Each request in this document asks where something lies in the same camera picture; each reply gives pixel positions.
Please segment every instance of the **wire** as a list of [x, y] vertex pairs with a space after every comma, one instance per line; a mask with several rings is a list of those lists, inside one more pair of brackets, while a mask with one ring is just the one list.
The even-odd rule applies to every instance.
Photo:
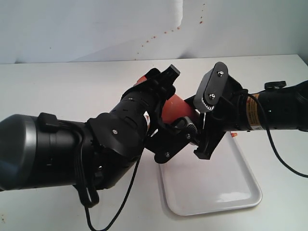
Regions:
[[90, 219], [90, 213], [89, 213], [89, 208], [85, 207], [85, 212], [86, 212], [86, 218], [87, 218], [87, 223], [88, 223], [88, 227], [90, 228], [91, 231], [106, 231], [108, 229], [110, 229], [110, 227], [113, 225], [113, 223], [115, 222], [115, 220], [118, 218], [118, 216], [120, 215], [122, 209], [124, 208], [124, 205], [128, 199], [128, 196], [129, 196], [129, 193], [130, 193], [130, 190], [133, 186], [133, 183], [134, 183], [134, 180], [135, 180], [135, 177], [136, 177], [136, 173], [137, 173], [137, 169], [138, 169], [138, 165], [139, 165], [139, 162], [140, 162], [140, 158], [138, 159], [138, 161], [136, 162], [136, 165], [135, 165], [135, 168], [134, 168], [134, 172], [133, 172], [133, 175], [131, 177], [131, 180], [130, 180], [130, 184], [129, 184], [129, 187], [127, 189], [127, 192], [125, 194], [125, 197], [124, 197], [124, 200], [119, 208], [119, 210], [117, 211], [117, 213], [115, 214], [114, 218], [111, 220], [111, 222], [106, 226], [106, 228], [102, 229], [102, 230], [96, 230], [93, 226], [92, 226], [92, 223], [91, 223], [91, 219]]
[[266, 117], [266, 114], [265, 114], [265, 111], [261, 105], [261, 103], [259, 102], [259, 100], [252, 94], [249, 94], [249, 93], [243, 93], [243, 95], [246, 95], [248, 97], [250, 97], [251, 99], [253, 99], [257, 105], [259, 106], [259, 108], [261, 109], [261, 112], [262, 112], [262, 115], [263, 115], [263, 119], [264, 119], [264, 126], [265, 126], [265, 130], [267, 132], [267, 135], [269, 137], [269, 142], [270, 142], [270, 145], [271, 145], [271, 148], [273, 149], [276, 157], [278, 158], [278, 160], [280, 161], [280, 163], [282, 163], [287, 169], [289, 169], [291, 172], [297, 174], [298, 176], [301, 176], [301, 177], [304, 177], [304, 178], [308, 178], [308, 175], [306, 174], [303, 174], [303, 173], [300, 173], [298, 171], [296, 171], [294, 168], [292, 168], [291, 166], [289, 166], [279, 155], [275, 145], [274, 145], [274, 141], [273, 141], [273, 138], [271, 136], [271, 133], [270, 133], [270, 127], [269, 127], [269, 123], [268, 123], [268, 120], [267, 120], [267, 117]]

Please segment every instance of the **orange label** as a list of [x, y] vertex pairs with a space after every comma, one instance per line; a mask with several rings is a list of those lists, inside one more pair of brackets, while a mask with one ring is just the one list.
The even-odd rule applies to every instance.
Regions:
[[258, 116], [258, 105], [257, 103], [250, 98], [249, 96], [247, 97], [246, 101], [246, 114], [247, 114], [247, 119], [250, 127], [252, 130], [263, 130], [259, 116]]

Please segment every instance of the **white tray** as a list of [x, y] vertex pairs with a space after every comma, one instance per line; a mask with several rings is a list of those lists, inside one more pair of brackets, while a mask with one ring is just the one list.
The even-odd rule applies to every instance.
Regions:
[[160, 165], [167, 205], [180, 216], [253, 207], [262, 192], [241, 151], [227, 133], [210, 160], [200, 160], [188, 145]]

